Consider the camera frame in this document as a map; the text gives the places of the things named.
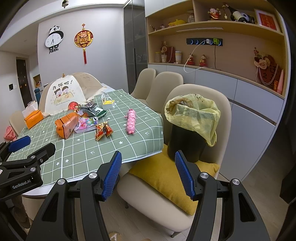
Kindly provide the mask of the orange snack bag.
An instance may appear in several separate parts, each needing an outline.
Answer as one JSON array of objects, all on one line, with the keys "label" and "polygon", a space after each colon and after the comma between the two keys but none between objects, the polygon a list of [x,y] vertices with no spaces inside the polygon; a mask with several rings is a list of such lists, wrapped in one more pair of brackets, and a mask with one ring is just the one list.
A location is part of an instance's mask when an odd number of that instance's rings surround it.
[{"label": "orange snack bag", "polygon": [[69,138],[79,121],[78,114],[70,113],[55,121],[57,134],[64,139]]}]

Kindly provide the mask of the yellow toy on shelf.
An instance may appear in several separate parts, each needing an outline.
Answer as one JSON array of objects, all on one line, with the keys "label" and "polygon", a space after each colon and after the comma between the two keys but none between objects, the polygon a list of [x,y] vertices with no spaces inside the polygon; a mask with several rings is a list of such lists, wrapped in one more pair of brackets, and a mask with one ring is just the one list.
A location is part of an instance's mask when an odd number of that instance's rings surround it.
[{"label": "yellow toy on shelf", "polygon": [[176,19],[174,22],[169,22],[168,23],[168,27],[174,27],[174,26],[178,26],[178,25],[182,25],[182,24],[186,24],[187,22],[184,20],[178,20]]}]

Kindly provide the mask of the middle beige dining chair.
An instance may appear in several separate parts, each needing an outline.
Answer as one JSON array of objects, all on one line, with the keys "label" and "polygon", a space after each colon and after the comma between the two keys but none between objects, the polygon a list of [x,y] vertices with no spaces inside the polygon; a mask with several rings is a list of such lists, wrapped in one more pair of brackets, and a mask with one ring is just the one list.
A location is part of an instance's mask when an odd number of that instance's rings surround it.
[{"label": "middle beige dining chair", "polygon": [[161,113],[171,91],[184,83],[182,75],[175,72],[159,73],[154,79],[146,99],[139,99],[143,104],[157,113]]}]

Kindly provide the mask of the panda wall clock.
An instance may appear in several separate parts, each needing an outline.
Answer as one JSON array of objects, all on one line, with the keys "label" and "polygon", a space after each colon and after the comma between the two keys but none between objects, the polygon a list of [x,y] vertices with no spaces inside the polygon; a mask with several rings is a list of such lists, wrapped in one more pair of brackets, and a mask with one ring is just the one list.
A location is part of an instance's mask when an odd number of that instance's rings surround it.
[{"label": "panda wall clock", "polygon": [[45,46],[49,49],[49,54],[58,51],[58,47],[64,38],[64,33],[59,26],[54,25],[49,30],[49,35],[45,40]]}]

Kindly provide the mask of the cream mesh food cover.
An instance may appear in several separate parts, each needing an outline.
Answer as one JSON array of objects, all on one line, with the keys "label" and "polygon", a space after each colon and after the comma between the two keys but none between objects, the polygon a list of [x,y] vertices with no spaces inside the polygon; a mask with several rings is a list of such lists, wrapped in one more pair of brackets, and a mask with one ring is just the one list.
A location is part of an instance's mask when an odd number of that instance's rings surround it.
[{"label": "cream mesh food cover", "polygon": [[45,87],[39,110],[46,116],[55,115],[67,110],[71,102],[86,104],[105,90],[106,87],[89,73],[77,72],[66,75]]}]

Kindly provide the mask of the panda wine bottle holder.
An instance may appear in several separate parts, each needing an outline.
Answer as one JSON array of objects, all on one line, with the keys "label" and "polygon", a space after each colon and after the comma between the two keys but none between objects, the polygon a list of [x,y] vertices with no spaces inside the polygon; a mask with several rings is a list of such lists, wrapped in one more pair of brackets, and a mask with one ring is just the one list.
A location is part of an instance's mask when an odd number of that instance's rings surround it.
[{"label": "panda wine bottle holder", "polygon": [[229,6],[227,3],[224,3],[223,7],[226,7],[227,9],[229,9],[230,19],[232,21],[255,24],[254,17],[247,15],[245,13],[241,13],[237,9],[234,9],[231,6]]}]

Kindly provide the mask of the white yellow toy cart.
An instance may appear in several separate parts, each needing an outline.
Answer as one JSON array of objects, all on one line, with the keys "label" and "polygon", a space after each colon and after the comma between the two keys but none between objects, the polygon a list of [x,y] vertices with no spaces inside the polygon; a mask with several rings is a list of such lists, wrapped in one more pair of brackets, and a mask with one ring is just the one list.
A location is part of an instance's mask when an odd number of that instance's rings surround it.
[{"label": "white yellow toy cart", "polygon": [[102,100],[102,108],[104,110],[113,109],[116,105],[115,100],[112,99],[107,93],[101,94],[101,100]]}]

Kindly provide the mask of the pink kleenex tissue pack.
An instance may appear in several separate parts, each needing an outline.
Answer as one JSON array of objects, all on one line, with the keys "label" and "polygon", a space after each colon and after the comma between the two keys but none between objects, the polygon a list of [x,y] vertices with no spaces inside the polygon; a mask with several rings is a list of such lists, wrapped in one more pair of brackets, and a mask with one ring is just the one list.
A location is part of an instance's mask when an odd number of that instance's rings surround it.
[{"label": "pink kleenex tissue pack", "polygon": [[75,133],[84,133],[95,130],[96,125],[98,124],[99,118],[79,118],[78,124],[75,126]]}]

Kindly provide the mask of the glass jar on counter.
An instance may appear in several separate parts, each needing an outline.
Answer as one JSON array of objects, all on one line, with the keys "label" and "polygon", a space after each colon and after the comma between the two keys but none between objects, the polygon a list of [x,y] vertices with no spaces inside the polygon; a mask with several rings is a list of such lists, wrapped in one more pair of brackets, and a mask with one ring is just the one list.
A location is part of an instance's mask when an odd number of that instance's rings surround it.
[{"label": "glass jar on counter", "polygon": [[155,52],[154,61],[155,61],[155,63],[161,63],[161,61],[162,61],[162,54],[161,54],[161,52]]}]

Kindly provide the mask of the red gold snack wrapper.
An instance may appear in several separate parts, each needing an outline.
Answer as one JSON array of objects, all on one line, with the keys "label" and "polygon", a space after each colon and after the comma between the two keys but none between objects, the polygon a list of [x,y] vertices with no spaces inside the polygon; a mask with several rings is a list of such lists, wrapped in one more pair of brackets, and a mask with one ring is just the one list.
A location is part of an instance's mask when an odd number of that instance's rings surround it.
[{"label": "red gold snack wrapper", "polygon": [[98,142],[103,136],[109,137],[113,133],[107,121],[95,126],[95,140]]}]

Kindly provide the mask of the near beige dining chair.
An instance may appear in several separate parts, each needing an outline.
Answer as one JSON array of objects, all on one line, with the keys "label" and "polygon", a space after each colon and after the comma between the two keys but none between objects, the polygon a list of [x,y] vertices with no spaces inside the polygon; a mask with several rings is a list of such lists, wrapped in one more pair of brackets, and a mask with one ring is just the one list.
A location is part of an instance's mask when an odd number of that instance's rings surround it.
[{"label": "near beige dining chair", "polygon": [[183,84],[168,95],[162,117],[162,151],[137,161],[117,192],[173,235],[192,228],[210,238],[216,199],[228,190],[217,176],[230,134],[229,100],[215,89]]}]

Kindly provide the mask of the red paper cup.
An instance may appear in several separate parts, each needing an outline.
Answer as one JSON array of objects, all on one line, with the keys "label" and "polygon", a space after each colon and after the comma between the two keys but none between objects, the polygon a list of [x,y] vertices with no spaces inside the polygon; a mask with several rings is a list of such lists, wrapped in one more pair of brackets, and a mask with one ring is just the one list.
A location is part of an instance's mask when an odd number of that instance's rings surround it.
[{"label": "red paper cup", "polygon": [[78,108],[78,107],[79,107],[79,104],[75,101],[72,101],[68,105],[68,110],[74,110],[75,108]]}]

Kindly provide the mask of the green silver snack bag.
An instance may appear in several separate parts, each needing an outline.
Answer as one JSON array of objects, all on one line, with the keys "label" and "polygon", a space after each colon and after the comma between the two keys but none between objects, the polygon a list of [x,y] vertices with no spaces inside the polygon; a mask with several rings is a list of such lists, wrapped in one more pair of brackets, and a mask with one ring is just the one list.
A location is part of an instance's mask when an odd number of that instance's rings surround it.
[{"label": "green silver snack bag", "polygon": [[102,118],[107,114],[107,111],[100,108],[97,103],[93,101],[88,102],[78,108],[78,113],[87,118]]}]

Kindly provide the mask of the small red flower bag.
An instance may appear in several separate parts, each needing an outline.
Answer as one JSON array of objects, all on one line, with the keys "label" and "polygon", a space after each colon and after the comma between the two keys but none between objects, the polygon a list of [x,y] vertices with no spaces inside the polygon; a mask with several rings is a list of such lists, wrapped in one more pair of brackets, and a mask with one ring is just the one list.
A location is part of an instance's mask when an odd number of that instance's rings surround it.
[{"label": "small red flower bag", "polygon": [[175,48],[173,46],[168,46],[166,41],[162,42],[161,58],[162,63],[174,63],[176,61]]}]

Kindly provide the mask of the black trash bin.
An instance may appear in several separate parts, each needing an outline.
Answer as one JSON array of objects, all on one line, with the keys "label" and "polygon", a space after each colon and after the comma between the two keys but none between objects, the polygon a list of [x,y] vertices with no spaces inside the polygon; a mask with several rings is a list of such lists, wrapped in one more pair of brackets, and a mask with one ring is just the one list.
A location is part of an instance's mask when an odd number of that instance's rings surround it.
[{"label": "black trash bin", "polygon": [[167,153],[173,161],[175,160],[176,152],[182,151],[187,161],[195,163],[199,161],[206,146],[207,141],[197,132],[172,125]]}]

